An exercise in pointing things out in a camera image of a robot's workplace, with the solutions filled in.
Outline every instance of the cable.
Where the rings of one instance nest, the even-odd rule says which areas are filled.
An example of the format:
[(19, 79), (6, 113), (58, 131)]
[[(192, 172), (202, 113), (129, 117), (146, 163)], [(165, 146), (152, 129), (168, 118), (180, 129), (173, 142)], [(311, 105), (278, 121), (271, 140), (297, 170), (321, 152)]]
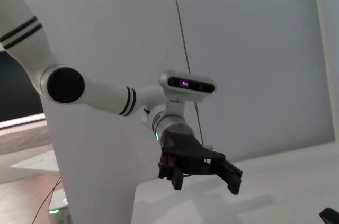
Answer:
[(43, 206), (43, 204), (45, 203), (45, 201), (47, 200), (47, 198), (49, 197), (49, 195), (50, 195), (50, 194), (55, 190), (55, 188), (62, 182), (62, 181), (59, 182), (60, 179), (61, 179), (61, 177), (58, 179), (58, 181), (56, 182), (56, 185), (54, 186), (54, 188), (50, 191), (50, 193), (48, 193), (48, 195), (46, 196), (46, 198), (44, 199), (44, 201), (41, 203), (41, 206), (39, 207), (39, 209), (38, 209), (38, 211), (37, 211), (37, 214), (35, 215), (32, 224), (34, 224), (35, 220), (37, 219), (38, 213), (39, 213), (41, 207)]

